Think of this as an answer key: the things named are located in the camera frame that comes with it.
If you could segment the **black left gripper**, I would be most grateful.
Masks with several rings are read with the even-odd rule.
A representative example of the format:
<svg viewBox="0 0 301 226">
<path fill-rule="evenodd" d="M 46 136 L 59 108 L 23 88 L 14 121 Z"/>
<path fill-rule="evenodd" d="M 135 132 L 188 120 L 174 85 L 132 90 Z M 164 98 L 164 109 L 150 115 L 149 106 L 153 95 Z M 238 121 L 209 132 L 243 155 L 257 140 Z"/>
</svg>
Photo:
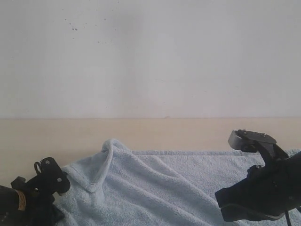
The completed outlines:
<svg viewBox="0 0 301 226">
<path fill-rule="evenodd" d="M 56 226 L 65 217 L 54 205 L 55 186 L 35 176 L 29 181 L 17 177 L 11 187 L 0 187 L 2 226 Z"/>
</svg>

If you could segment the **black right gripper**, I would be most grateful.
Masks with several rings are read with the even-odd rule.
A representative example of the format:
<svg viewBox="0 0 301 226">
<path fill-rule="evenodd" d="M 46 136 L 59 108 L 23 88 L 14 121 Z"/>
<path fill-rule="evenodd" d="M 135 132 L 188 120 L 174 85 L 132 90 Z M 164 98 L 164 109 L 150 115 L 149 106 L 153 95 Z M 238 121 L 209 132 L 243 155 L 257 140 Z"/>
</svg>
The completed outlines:
<svg viewBox="0 0 301 226">
<path fill-rule="evenodd" d="M 300 152 L 247 172 L 246 179 L 214 193 L 224 221 L 275 221 L 301 206 Z"/>
</svg>

